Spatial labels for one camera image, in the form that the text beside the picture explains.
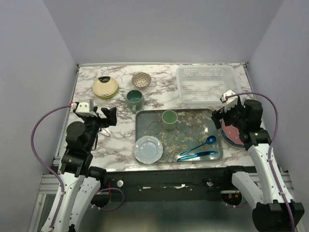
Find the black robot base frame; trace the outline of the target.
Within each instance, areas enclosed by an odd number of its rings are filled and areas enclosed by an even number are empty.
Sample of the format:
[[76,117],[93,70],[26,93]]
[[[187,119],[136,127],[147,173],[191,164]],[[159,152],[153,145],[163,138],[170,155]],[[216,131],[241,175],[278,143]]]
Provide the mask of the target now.
[[122,192],[112,190],[112,201],[161,202],[161,201],[220,201],[221,192],[235,190],[230,177],[232,171],[256,173],[252,166],[228,166],[184,170],[107,172],[101,188],[116,188],[122,181]]

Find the pink polka dot plate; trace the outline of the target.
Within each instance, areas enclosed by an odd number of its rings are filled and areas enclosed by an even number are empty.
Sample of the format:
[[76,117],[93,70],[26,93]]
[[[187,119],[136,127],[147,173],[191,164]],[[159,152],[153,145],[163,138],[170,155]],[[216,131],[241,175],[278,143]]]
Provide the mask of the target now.
[[222,131],[230,141],[238,145],[243,145],[243,142],[239,137],[239,130],[233,125],[226,126],[223,119],[222,119]]

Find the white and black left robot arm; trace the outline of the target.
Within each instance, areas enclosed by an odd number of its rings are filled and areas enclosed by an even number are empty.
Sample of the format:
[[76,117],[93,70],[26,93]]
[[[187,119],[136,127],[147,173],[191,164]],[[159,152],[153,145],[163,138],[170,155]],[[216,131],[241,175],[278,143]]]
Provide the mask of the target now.
[[117,108],[102,108],[86,102],[74,102],[73,112],[80,118],[70,123],[66,133],[66,150],[61,159],[60,174],[56,174],[59,187],[51,211],[41,228],[43,232],[75,232],[97,191],[104,190],[106,170],[92,167],[92,150],[96,148],[102,129],[116,126]]

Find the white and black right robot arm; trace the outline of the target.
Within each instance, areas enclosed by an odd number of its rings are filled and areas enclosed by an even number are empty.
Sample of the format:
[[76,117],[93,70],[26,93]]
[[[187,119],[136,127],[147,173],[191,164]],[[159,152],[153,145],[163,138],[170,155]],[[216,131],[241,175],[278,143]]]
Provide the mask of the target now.
[[261,127],[263,107],[261,102],[232,97],[223,101],[224,106],[212,112],[216,128],[222,124],[234,126],[255,165],[259,177],[258,187],[250,175],[241,168],[229,168],[222,177],[227,189],[235,187],[241,192],[252,209],[255,228],[260,232],[293,232],[305,210],[302,203],[294,201],[287,189],[273,152],[271,138]]

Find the blue polka dot plate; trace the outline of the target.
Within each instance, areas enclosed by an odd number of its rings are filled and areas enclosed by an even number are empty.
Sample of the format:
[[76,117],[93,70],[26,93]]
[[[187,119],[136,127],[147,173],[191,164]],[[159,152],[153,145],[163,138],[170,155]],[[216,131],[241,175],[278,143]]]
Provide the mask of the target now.
[[231,140],[227,137],[227,135],[224,133],[223,130],[220,130],[222,137],[225,139],[225,141],[233,146],[233,147],[237,147],[237,148],[244,148],[244,144],[243,142],[240,140],[240,138],[236,138],[234,140]]

